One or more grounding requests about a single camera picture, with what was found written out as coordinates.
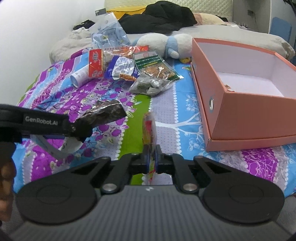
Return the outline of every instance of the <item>white logo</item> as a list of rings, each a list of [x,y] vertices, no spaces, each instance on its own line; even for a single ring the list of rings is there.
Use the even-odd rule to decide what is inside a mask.
[[[146,188],[146,191],[148,191],[148,192],[151,192],[152,190],[154,190],[153,187],[148,187],[148,188]]]
[[[30,118],[29,116],[26,116],[25,118],[26,122],[31,122],[31,123],[39,123],[39,124],[44,124],[44,125],[55,125],[57,126],[57,121],[51,121],[51,120],[45,120],[45,119],[40,119],[40,118]]]

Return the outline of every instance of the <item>white stuffed animal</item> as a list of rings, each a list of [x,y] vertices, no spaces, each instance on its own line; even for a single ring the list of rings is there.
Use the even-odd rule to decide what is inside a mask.
[[[149,50],[156,50],[163,58],[177,58],[182,62],[190,59],[192,52],[192,37],[189,34],[146,34],[133,42],[137,46],[149,46]]]

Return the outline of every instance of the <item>white can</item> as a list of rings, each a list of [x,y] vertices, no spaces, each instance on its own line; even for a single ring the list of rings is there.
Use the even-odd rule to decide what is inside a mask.
[[[91,81],[91,78],[89,77],[89,65],[84,66],[80,70],[77,70],[73,74],[70,75],[70,79],[72,84],[79,88],[86,83]]]

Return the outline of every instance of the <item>gray ribbed surface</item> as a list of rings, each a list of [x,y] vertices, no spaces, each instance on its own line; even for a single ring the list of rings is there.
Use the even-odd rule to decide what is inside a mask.
[[[104,196],[94,210],[79,221],[54,227],[25,223],[14,241],[286,241],[275,223],[243,227],[210,215],[195,196],[174,186],[126,186]]]

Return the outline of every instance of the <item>patterned blanket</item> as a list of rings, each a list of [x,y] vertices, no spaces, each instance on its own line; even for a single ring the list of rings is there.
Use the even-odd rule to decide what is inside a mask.
[[[157,138],[162,151],[179,153],[192,160],[196,155],[248,172],[276,183],[288,196],[296,191],[296,144],[255,150],[206,152],[197,96],[189,65],[170,60],[184,76],[172,88],[150,98],[128,92],[129,82],[123,80],[92,80],[79,89],[71,85],[69,75],[88,63],[88,53],[76,54],[43,71],[19,106],[47,112],[68,114],[70,121],[84,114],[97,100],[118,99],[127,117],[94,129],[92,137],[66,159],[56,160],[29,139],[17,145],[13,159],[17,168],[14,190],[26,183],[88,162],[100,156],[113,160],[130,152],[142,150],[142,117],[156,114]],[[59,148],[63,140],[48,140]],[[141,184],[143,175],[135,176],[133,184]],[[168,175],[156,175],[155,184],[169,184]]]

